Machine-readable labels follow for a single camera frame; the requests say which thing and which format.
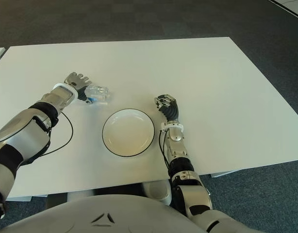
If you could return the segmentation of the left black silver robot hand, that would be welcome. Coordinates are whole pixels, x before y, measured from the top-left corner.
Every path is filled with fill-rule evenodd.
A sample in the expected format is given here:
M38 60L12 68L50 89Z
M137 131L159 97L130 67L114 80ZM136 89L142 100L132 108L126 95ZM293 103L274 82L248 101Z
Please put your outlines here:
M71 86L77 92L77 99L87 104L92 104L92 101L85 94L86 88L92 83L88 77L72 72L66 77L64 83Z

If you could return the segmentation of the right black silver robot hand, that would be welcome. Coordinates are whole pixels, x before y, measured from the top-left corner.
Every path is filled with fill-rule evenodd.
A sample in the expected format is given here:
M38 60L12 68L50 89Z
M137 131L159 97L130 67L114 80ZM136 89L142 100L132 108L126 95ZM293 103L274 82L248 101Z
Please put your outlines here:
M167 121L178 121L179 109L175 98L169 94L163 94L155 97L154 102Z

